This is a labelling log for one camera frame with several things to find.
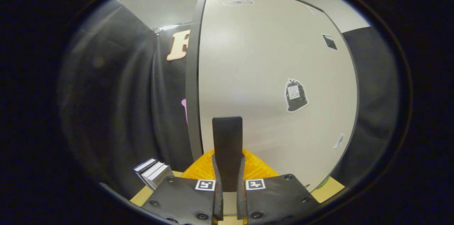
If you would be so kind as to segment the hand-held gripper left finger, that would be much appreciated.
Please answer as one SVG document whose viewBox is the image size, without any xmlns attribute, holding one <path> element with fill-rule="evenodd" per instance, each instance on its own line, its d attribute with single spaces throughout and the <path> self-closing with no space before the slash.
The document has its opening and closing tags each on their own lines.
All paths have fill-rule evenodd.
<svg viewBox="0 0 454 225">
<path fill-rule="evenodd" d="M 224 220 L 222 180 L 215 155 L 228 145 L 228 119 L 212 119 L 214 180 L 166 176 L 142 205 L 163 223 L 217 225 Z"/>
</svg>

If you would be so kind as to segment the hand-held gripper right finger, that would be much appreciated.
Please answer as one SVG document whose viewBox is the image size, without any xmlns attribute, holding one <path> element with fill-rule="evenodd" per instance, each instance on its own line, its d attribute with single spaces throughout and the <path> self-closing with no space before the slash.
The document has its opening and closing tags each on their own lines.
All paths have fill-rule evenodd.
<svg viewBox="0 0 454 225">
<path fill-rule="evenodd" d="M 245 225 L 305 222 L 319 202 L 294 174 L 278 175 L 243 151 L 243 119 L 228 118 L 229 178 L 237 193 L 237 218 Z"/>
</svg>

